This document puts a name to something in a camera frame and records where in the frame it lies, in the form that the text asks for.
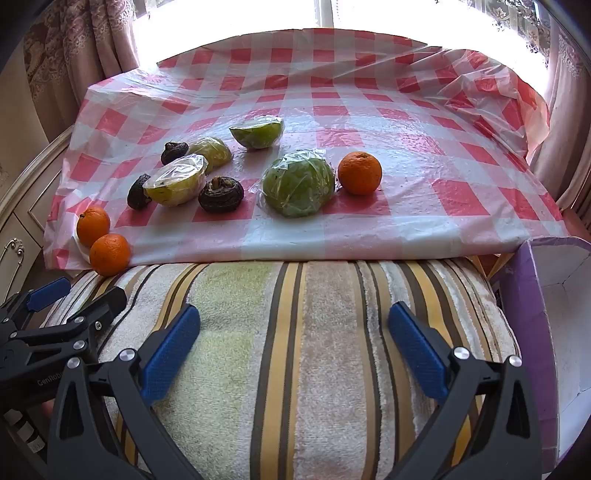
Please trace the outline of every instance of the cabinet door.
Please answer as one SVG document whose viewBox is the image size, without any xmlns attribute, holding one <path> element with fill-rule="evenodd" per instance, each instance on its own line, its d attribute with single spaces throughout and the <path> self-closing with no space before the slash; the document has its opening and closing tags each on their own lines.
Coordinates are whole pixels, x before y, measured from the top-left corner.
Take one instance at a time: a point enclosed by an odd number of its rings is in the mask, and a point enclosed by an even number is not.
<svg viewBox="0 0 591 480">
<path fill-rule="evenodd" d="M 39 245 L 43 246 L 43 232 L 51 201 L 60 183 L 61 164 L 66 150 L 57 155 L 23 195 L 14 213 Z"/>
<path fill-rule="evenodd" d="M 41 247 L 11 214 L 0 230 L 0 303 L 18 292 Z"/>
</svg>

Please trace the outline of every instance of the striped fabric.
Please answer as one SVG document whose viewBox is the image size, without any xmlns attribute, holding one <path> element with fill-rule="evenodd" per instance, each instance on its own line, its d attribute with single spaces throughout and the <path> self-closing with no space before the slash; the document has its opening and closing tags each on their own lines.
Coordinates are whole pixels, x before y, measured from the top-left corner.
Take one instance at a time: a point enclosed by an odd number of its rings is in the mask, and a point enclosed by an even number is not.
<svg viewBox="0 0 591 480">
<path fill-rule="evenodd" d="M 381 480 L 433 412 L 386 327 L 405 301 L 450 345 L 502 361 L 519 347 L 489 284 L 463 258 L 407 262 L 232 262 L 133 267 L 84 275 L 46 321 L 56 325 L 109 286 L 127 308 L 100 358 L 138 348 L 187 301 L 202 330 L 168 397 L 154 410 L 209 479 Z M 147 469 L 114 401 L 128 459 Z M 449 464 L 461 457 L 482 400 Z"/>
</svg>

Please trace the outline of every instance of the dark dried mushroom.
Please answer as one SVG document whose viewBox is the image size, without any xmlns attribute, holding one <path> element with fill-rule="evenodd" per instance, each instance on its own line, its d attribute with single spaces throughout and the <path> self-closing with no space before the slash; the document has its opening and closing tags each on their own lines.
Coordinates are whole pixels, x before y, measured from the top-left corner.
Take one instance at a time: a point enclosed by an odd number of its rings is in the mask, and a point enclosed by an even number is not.
<svg viewBox="0 0 591 480">
<path fill-rule="evenodd" d="M 168 165 L 177 158 L 184 157 L 189 151 L 189 145 L 185 142 L 166 142 L 164 144 L 164 151 L 160 156 L 162 165 Z"/>
<path fill-rule="evenodd" d="M 244 198 L 240 182 L 230 177 L 214 177 L 199 193 L 199 203 L 210 213 L 231 212 L 238 208 Z"/>
<path fill-rule="evenodd" d="M 127 205 L 133 210 L 142 210 L 152 201 L 144 192 L 144 183 L 150 178 L 150 175 L 144 173 L 134 182 L 127 194 Z"/>
</svg>

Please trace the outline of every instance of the curtain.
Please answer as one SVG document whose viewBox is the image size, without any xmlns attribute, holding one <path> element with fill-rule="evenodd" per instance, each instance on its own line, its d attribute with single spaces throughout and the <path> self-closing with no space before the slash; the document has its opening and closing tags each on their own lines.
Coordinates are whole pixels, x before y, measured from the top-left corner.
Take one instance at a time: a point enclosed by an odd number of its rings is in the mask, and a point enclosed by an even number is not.
<svg viewBox="0 0 591 480">
<path fill-rule="evenodd" d="M 139 66 L 132 0 L 54 0 L 24 37 L 33 103 L 52 141 L 74 120 L 86 89 Z"/>
<path fill-rule="evenodd" d="M 591 76 L 577 47 L 552 20 L 549 73 L 544 95 L 550 134 L 538 148 L 531 170 L 561 209 L 591 223 Z"/>
<path fill-rule="evenodd" d="M 528 42 L 530 50 L 550 58 L 550 16 L 534 0 L 462 0 L 486 13 L 499 29 L 510 28 Z"/>
</svg>

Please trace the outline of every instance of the green fruit wrapped in plastic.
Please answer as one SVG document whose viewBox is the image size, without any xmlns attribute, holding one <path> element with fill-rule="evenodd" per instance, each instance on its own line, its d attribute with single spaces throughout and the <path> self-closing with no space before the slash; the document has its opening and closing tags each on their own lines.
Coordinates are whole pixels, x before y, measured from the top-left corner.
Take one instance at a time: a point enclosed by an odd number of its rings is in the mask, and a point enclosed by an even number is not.
<svg viewBox="0 0 591 480">
<path fill-rule="evenodd" d="M 228 146 L 216 137 L 199 138 L 189 145 L 187 154 L 203 155 L 207 159 L 209 166 L 205 171 L 206 174 L 232 160 L 232 152 Z"/>
<path fill-rule="evenodd" d="M 298 150 L 275 160 L 263 173 L 267 203 L 286 217 L 316 213 L 335 193 L 335 172 L 324 150 Z"/>
<path fill-rule="evenodd" d="M 156 203 L 180 205 L 195 198 L 205 185 L 207 160 L 203 155 L 178 158 L 144 183 L 144 192 Z"/>
<path fill-rule="evenodd" d="M 249 149 L 268 148 L 283 133 L 283 119 L 263 115 L 232 125 L 230 133 L 240 145 Z"/>
</svg>

